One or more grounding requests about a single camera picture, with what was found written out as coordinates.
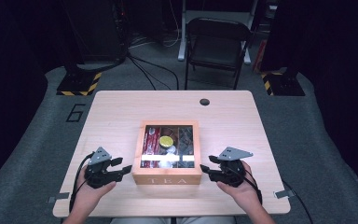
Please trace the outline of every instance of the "metal bracket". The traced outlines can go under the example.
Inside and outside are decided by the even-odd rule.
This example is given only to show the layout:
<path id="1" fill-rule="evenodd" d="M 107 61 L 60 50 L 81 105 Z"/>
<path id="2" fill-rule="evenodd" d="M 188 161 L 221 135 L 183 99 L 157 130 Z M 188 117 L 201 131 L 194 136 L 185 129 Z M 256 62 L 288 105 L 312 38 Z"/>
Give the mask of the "metal bracket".
<path id="1" fill-rule="evenodd" d="M 252 156 L 253 156 L 252 152 L 239 150 L 235 147 L 226 147 L 226 149 L 222 153 L 220 153 L 217 159 L 219 159 L 220 161 L 235 161 Z"/>
<path id="2" fill-rule="evenodd" d="M 289 189 L 289 190 L 282 190 L 279 192 L 274 192 L 274 195 L 277 199 L 280 199 L 280 198 L 284 198 L 284 197 L 291 198 L 293 196 L 296 196 L 296 193 L 292 189 Z"/>
<path id="3" fill-rule="evenodd" d="M 46 203 L 55 203 L 59 199 L 68 199 L 69 198 L 69 192 L 65 193 L 58 193 L 55 197 L 48 197 L 46 200 Z"/>
<path id="4" fill-rule="evenodd" d="M 97 151 L 92 155 L 91 159 L 89 160 L 89 165 L 93 165 L 96 163 L 100 163 L 103 161 L 109 161 L 112 159 L 112 156 L 103 149 L 103 147 L 98 147 Z"/>

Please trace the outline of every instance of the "table leg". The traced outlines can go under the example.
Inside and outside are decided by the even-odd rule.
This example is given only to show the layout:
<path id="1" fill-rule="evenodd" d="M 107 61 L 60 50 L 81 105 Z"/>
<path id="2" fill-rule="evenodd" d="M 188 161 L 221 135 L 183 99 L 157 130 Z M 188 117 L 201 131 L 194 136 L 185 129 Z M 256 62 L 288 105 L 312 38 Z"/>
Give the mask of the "table leg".
<path id="1" fill-rule="evenodd" d="M 180 41 L 178 61 L 185 59 L 186 53 L 186 0 L 182 0 L 182 39 Z"/>

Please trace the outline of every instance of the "yellow and black tape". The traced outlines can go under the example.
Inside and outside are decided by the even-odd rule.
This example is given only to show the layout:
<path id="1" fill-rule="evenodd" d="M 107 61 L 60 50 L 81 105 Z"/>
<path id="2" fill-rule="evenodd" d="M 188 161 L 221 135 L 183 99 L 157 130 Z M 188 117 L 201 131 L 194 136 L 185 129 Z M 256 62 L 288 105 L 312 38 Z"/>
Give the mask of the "yellow and black tape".
<path id="1" fill-rule="evenodd" d="M 89 85 L 89 88 L 86 91 L 57 91 L 57 95 L 67 95 L 67 96 L 76 96 L 76 95 L 92 95 L 92 93 L 97 88 L 98 81 L 100 80 L 102 73 L 95 75 L 94 79 Z"/>
<path id="2" fill-rule="evenodd" d="M 274 92 L 272 91 L 271 85 L 269 83 L 269 80 L 267 79 L 267 74 L 272 74 L 272 75 L 281 75 L 282 73 L 262 73 L 261 77 L 263 78 L 263 82 L 264 82 L 264 87 L 266 88 L 267 94 L 268 95 L 274 95 Z"/>

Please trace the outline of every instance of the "human hand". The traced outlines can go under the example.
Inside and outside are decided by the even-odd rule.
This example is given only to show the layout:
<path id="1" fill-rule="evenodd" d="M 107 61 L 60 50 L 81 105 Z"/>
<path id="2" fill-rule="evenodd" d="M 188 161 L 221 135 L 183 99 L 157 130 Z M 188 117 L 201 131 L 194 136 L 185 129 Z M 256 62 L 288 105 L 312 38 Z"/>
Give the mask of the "human hand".
<path id="1" fill-rule="evenodd" d="M 241 162 L 247 171 L 245 172 L 245 178 L 255 184 L 255 180 L 251 177 L 251 167 L 246 162 Z M 258 200 L 257 192 L 247 181 L 243 181 L 236 188 L 220 181 L 216 185 L 234 199 L 235 203 L 249 216 L 253 223 L 275 223 Z"/>
<path id="2" fill-rule="evenodd" d="M 251 167 L 244 161 L 241 161 L 243 167 L 247 172 L 245 172 L 245 178 L 250 180 L 252 183 L 255 183 L 254 179 L 249 175 L 252 173 Z M 258 201 L 257 193 L 255 189 L 246 181 L 243 181 L 236 188 L 231 187 L 223 182 L 218 181 L 217 187 L 219 187 L 223 192 L 230 195 L 234 201 L 243 209 L 245 212 L 249 207 L 260 204 Z"/>
<path id="3" fill-rule="evenodd" d="M 116 186 L 116 182 L 111 182 L 98 189 L 90 187 L 85 183 L 86 179 L 84 174 L 86 173 L 87 165 L 84 166 L 79 174 L 77 180 L 78 192 L 71 214 L 64 223 L 83 223 L 89 214 L 95 209 L 101 198 L 110 190 Z"/>

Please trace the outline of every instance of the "wooden box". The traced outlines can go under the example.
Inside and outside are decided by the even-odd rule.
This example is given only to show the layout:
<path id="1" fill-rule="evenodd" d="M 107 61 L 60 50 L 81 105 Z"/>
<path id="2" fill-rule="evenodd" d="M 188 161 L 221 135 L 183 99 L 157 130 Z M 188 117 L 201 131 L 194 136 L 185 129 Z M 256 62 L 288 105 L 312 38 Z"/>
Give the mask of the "wooden box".
<path id="1" fill-rule="evenodd" d="M 132 166 L 137 185 L 198 185 L 201 174 L 197 121 L 142 122 Z"/>

